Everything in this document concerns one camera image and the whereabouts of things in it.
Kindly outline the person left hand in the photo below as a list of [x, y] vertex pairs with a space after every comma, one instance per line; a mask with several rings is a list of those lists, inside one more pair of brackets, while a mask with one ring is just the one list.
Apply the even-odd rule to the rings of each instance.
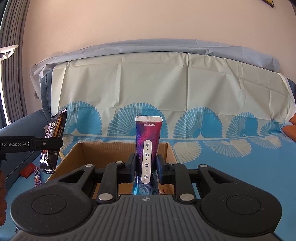
[[7, 203], [5, 201], [6, 187], [5, 187], [5, 175], [3, 171], [0, 172], [0, 226], [6, 221], [6, 209]]

